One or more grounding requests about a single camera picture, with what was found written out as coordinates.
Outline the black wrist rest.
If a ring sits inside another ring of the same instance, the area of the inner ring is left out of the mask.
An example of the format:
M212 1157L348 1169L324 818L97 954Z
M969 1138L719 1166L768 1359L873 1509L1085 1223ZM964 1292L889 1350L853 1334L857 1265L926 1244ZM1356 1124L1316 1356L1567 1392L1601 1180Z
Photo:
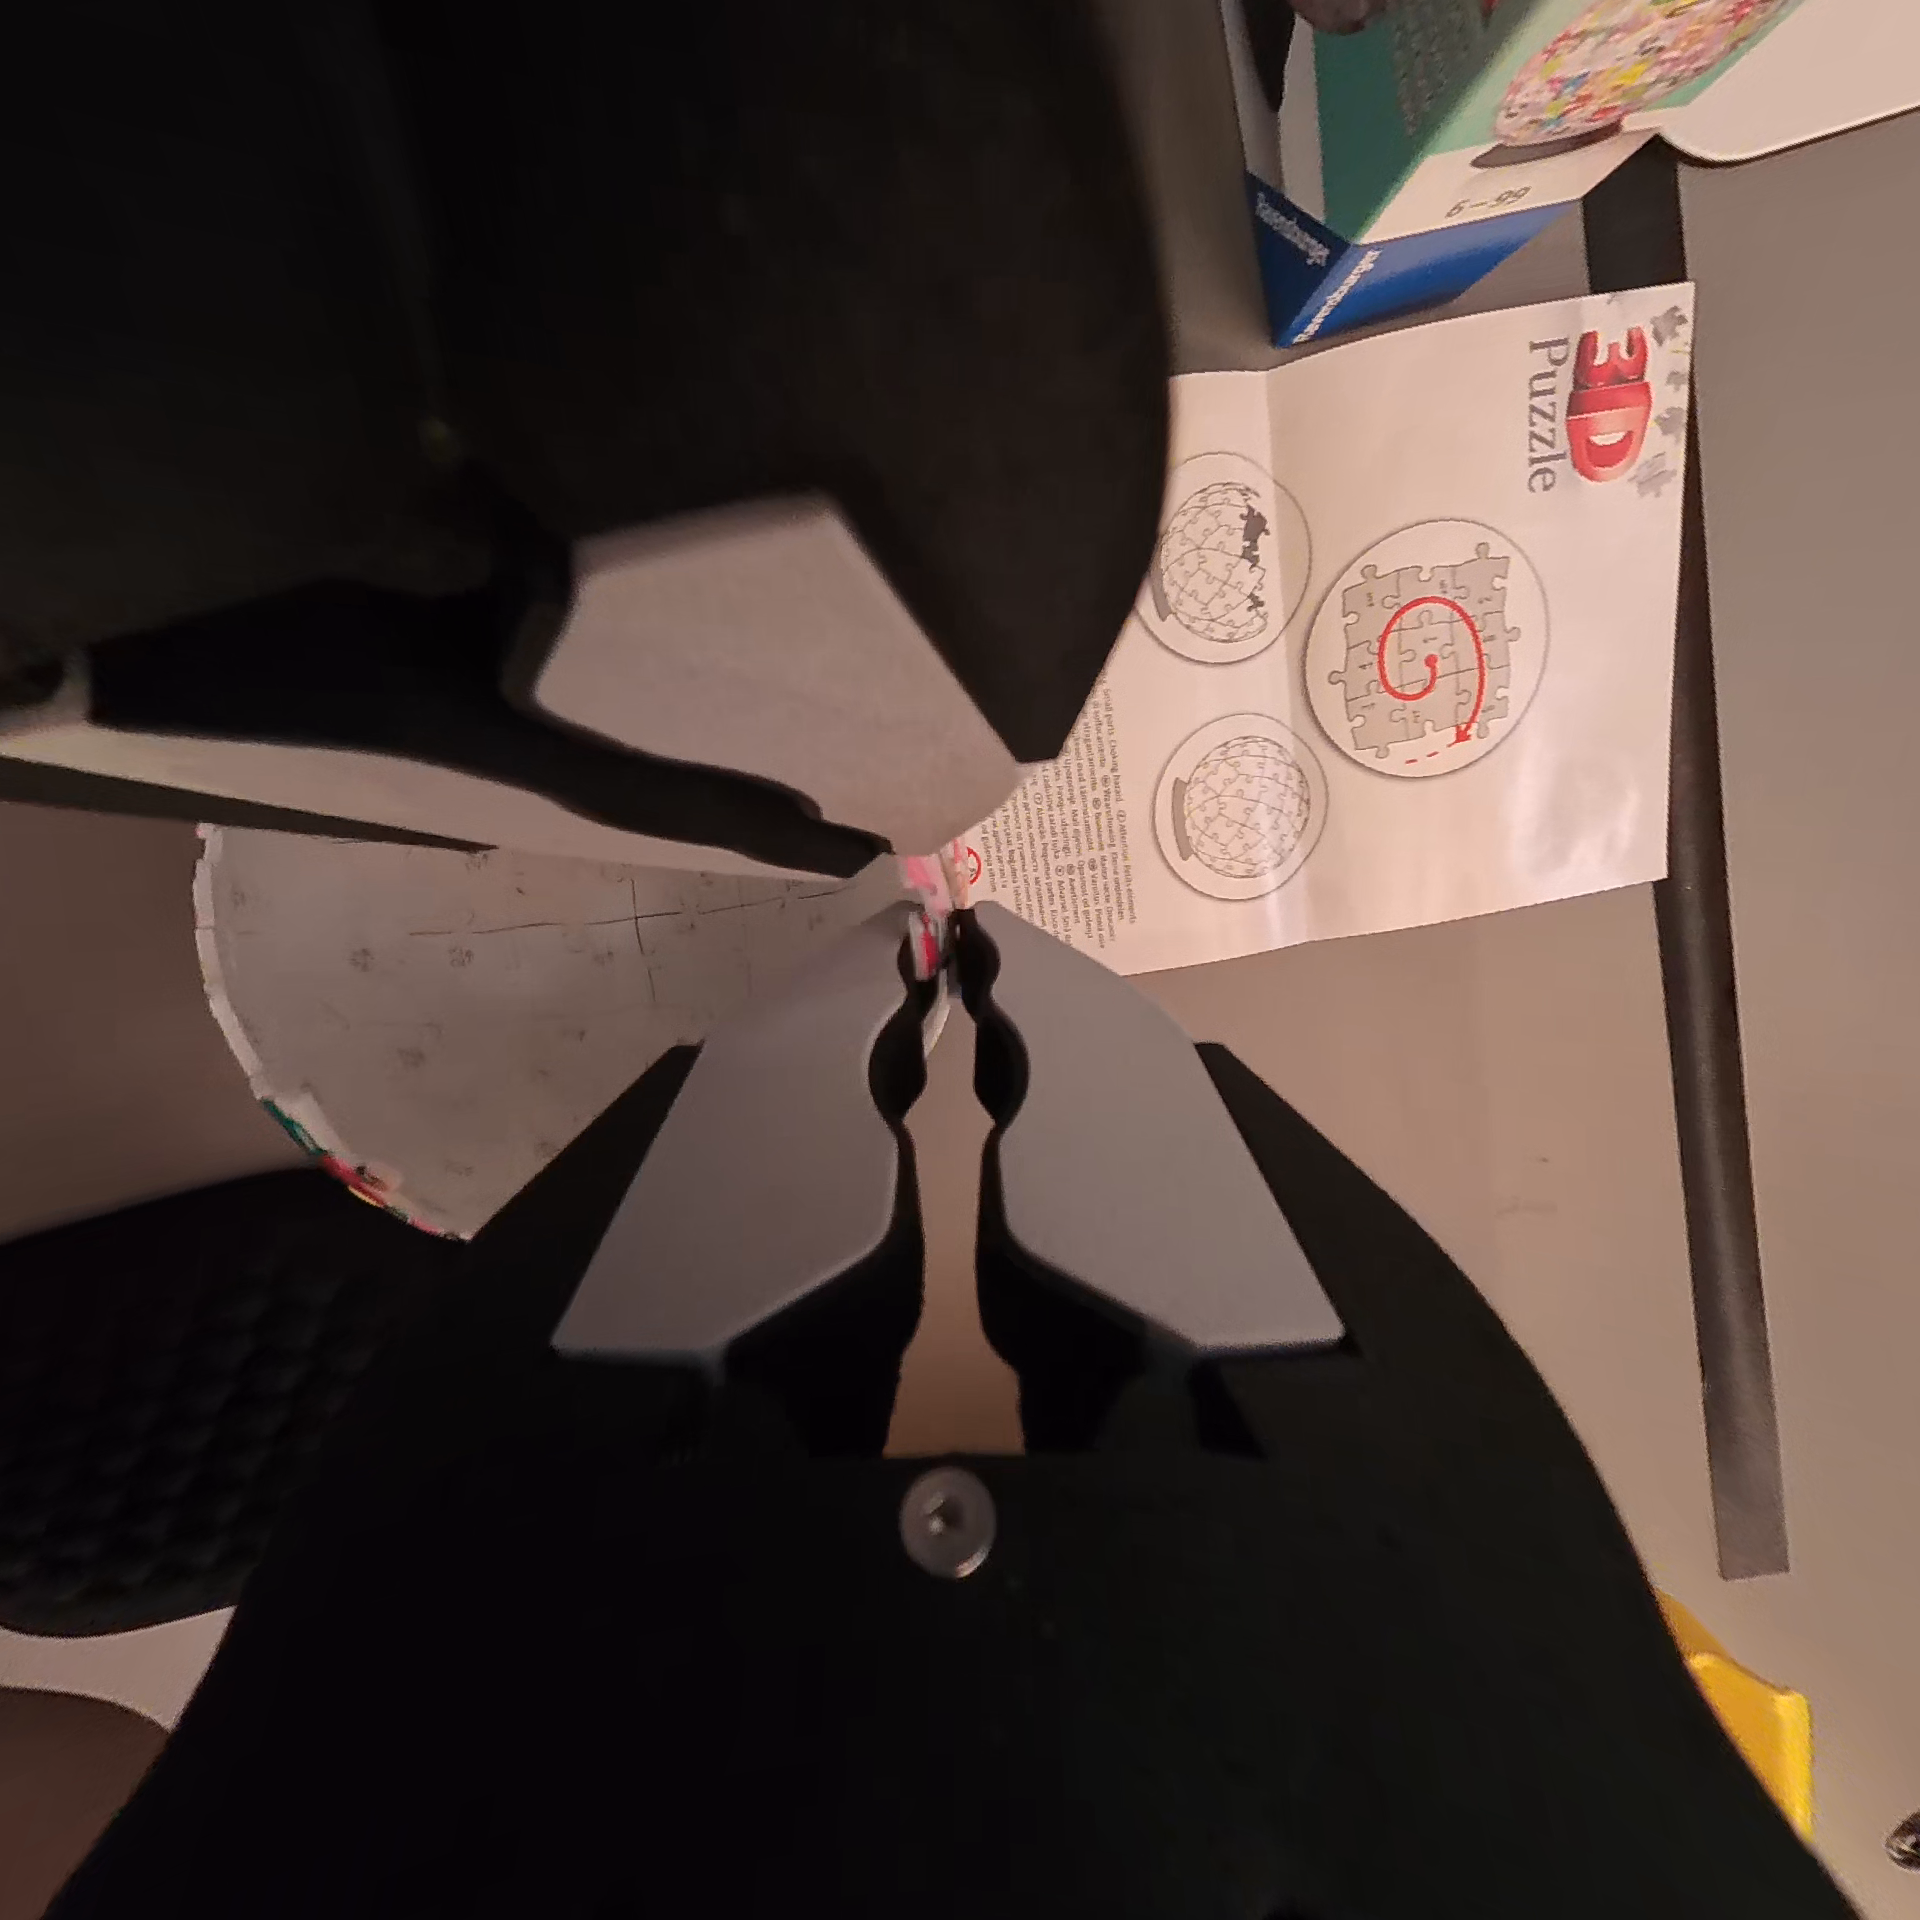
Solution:
M1 1248L1 1625L236 1604L373 1357L469 1246L264 1169Z

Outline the printed puzzle box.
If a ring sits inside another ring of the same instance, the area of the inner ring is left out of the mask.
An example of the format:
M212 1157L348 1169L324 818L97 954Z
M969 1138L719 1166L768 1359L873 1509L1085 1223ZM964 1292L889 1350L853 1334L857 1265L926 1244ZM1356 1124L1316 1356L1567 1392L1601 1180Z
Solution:
M1218 13L1282 350L1461 297L1645 143L1745 161L1918 104L1914 1Z

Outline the colourful puzzle ball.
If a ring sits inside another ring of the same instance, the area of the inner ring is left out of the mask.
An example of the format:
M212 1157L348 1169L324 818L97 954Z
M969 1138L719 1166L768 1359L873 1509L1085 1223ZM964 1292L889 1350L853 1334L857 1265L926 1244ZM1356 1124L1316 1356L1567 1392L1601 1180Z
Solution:
M861 920L945 957L927 861L849 880L204 828L198 965L282 1130L370 1204L469 1239L653 1061Z

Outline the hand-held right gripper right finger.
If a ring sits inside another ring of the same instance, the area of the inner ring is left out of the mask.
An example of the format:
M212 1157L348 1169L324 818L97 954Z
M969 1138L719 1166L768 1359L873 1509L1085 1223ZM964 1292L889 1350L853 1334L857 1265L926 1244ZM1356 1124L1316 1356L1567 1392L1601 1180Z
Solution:
M1242 1449L1218 1368L1336 1353L1326 1284L1202 1048L1124 975L1000 905L964 911L975 1029L975 1300L1015 1372L1024 1452L1129 1422Z

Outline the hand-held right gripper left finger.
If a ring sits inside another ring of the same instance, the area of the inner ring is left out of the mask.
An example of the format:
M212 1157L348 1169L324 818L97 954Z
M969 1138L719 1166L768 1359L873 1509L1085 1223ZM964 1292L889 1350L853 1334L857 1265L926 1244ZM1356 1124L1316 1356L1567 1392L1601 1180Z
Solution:
M876 1456L924 1310L905 1116L926 1085L916 916L870 916L716 1026L556 1328L768 1398L813 1452Z

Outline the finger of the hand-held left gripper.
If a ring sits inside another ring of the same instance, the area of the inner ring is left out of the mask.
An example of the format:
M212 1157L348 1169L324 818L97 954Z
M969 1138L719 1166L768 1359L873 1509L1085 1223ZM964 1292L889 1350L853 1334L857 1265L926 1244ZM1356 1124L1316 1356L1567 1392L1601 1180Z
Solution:
M418 846L500 848L674 872L757 880L853 878L879 853L829 869L786 855L688 844L597 823L573 807L484 775L345 748L165 735L89 718L87 669L55 665L50 690L4 687L4 775L24 798L79 807L173 808L206 825L268 825L335 837L396 837Z
M106 728L345 748L628 831L927 855L1021 764L821 498L695 512L447 599L345 585L89 653Z

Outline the yellow plastic bin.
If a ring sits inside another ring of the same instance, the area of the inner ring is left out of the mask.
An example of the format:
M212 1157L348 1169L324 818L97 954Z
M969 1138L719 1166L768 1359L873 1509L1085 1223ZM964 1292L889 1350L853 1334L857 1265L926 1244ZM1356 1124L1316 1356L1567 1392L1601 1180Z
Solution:
M1666 1628L1718 1726L1805 1842L1815 1837L1815 1726L1807 1695L1744 1666L1689 1607L1655 1592Z

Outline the white instruction sheet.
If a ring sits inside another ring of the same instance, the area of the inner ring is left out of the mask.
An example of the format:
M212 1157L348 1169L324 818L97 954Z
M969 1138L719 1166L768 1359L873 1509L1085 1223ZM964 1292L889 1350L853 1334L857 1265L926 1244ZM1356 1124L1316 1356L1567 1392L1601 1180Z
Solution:
M1176 374L1057 756L951 850L1116 970L1666 872L1689 281Z

